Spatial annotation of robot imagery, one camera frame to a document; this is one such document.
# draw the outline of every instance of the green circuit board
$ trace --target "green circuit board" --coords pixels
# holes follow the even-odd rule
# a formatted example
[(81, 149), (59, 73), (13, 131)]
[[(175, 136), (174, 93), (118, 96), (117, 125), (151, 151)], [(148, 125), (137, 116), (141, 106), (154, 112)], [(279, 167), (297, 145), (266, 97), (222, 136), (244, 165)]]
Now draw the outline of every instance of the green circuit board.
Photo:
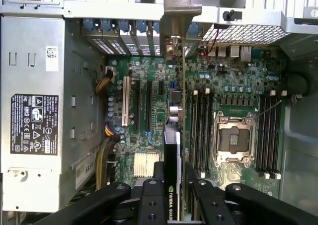
[[(215, 65), (226, 66), (226, 74), (218, 74)], [(186, 60), (186, 82), (187, 82), (187, 109), (186, 109), (186, 137), (185, 153), (189, 157), (189, 142), (191, 141), (191, 95), (193, 90), (210, 88), (214, 93), (213, 113), (223, 111), (227, 116), (245, 117), (248, 112), (259, 113), (259, 95), (263, 91), (275, 89), (282, 81), (269, 80), (269, 76), (280, 75), (287, 64), (287, 58), (282, 55), (279, 58), (271, 57), (270, 49), (252, 50), (251, 62), (241, 63), (232, 59), (212, 58), (206, 62), (200, 56)], [(177, 84), (174, 66), (166, 66), (162, 58), (147, 57), (114, 57), (108, 60), (107, 65), (115, 71), (115, 80), (108, 90), (108, 95), (115, 98), (112, 117), (107, 120), (113, 125), (121, 125), (122, 114), (122, 90), (121, 80), (124, 76), (133, 78), (130, 92), (131, 115), (130, 125), (122, 127), (122, 140), (115, 148), (116, 167), (114, 179), (130, 185), (134, 185), (135, 153), (152, 153), (163, 160), (163, 124), (168, 117), (168, 93), (171, 82)], [(135, 90), (136, 81), (140, 81), (141, 93), (137, 95)], [(147, 81), (152, 81), (152, 103), (151, 103), (151, 135), (146, 130), (146, 105), (147, 105)], [(243, 105), (224, 105), (220, 103), (221, 98), (245, 98), (251, 103)], [(140, 101), (140, 111), (137, 112), (137, 104)], [(139, 116), (139, 129), (136, 127), (136, 116)], [(264, 179), (259, 177), (255, 171), (255, 164), (245, 168), (239, 163), (222, 163), (215, 167), (213, 161), (209, 165), (210, 172), (205, 178), (214, 180), (217, 185), (224, 189), (228, 184), (240, 182), (249, 185), (259, 191), (273, 197), (278, 197), (279, 180)]]

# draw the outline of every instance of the white pci slot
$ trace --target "white pci slot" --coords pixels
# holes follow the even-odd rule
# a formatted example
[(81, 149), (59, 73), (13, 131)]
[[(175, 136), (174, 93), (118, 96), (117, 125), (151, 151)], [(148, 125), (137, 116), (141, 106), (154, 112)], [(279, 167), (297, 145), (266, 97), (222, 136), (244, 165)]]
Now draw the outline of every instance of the white pci slot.
[(122, 126), (127, 127), (129, 123), (129, 99), (130, 99), (130, 77), (124, 77), (123, 82), (123, 115)]

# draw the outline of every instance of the warning label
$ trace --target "warning label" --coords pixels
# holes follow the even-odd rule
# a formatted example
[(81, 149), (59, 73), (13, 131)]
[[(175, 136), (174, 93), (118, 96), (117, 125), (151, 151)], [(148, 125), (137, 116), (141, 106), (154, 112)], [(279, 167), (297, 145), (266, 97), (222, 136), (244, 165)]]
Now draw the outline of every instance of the warning label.
[(15, 94), (11, 98), (12, 154), (57, 155), (59, 97)]

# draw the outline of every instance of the cpu socket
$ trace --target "cpu socket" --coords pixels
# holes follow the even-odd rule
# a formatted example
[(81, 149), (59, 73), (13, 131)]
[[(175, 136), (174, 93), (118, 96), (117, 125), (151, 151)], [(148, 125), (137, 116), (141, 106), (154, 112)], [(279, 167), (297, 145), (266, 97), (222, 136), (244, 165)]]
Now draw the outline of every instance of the cpu socket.
[(243, 163), (250, 167), (254, 160), (254, 114), (246, 117), (227, 117), (217, 112), (214, 123), (213, 158), (215, 167), (221, 163)]

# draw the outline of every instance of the motherboard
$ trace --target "motherboard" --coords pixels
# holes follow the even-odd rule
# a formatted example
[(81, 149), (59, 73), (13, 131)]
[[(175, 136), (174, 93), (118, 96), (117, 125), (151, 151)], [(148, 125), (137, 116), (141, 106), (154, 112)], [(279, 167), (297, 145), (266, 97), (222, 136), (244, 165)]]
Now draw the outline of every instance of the motherboard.
[[(199, 177), (221, 189), (239, 182), (278, 197), (286, 64), (283, 53), (257, 47), (248, 62), (207, 60), (200, 52), (186, 60), (183, 144)], [(133, 186), (152, 177), (154, 162), (163, 161), (163, 126), (173, 124), (169, 99), (178, 89), (179, 69), (147, 57), (114, 57), (107, 65), (114, 77), (107, 89), (106, 124), (120, 135), (108, 161), (110, 180)], [(273, 164), (278, 166), (269, 177), (265, 168)]]

